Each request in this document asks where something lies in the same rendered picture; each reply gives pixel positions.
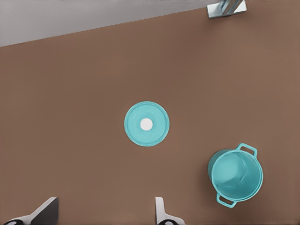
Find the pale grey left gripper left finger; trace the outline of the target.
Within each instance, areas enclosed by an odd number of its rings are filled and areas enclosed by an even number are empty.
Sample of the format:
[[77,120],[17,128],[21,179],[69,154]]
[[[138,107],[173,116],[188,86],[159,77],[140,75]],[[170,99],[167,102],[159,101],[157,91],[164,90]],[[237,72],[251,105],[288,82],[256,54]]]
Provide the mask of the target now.
[[3,225],[57,225],[59,198],[50,197],[31,214],[13,218]]

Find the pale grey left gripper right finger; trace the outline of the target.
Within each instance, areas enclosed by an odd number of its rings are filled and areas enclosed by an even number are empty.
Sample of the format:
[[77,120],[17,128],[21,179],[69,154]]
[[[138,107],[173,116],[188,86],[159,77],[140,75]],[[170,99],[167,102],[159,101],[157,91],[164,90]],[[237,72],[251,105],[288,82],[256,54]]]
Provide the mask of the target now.
[[155,206],[156,225],[185,225],[183,219],[166,213],[164,200],[162,197],[155,197]]

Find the teal pot lid white knob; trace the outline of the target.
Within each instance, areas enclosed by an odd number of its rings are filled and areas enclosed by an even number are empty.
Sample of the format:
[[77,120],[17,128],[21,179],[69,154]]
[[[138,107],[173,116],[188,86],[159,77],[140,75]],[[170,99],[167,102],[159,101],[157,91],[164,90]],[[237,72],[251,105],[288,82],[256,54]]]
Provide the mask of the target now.
[[142,101],[126,113],[124,129],[128,138],[143,147],[155,146],[167,136],[170,120],[167,111],[159,104]]

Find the silver frame post foot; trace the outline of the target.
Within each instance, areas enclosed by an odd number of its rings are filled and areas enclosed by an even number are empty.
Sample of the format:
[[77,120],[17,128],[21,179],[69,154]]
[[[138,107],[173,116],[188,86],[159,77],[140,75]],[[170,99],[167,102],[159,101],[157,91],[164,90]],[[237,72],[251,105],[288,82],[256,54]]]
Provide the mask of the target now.
[[245,0],[221,0],[219,3],[207,5],[206,9],[208,17],[213,19],[246,12],[247,6]]

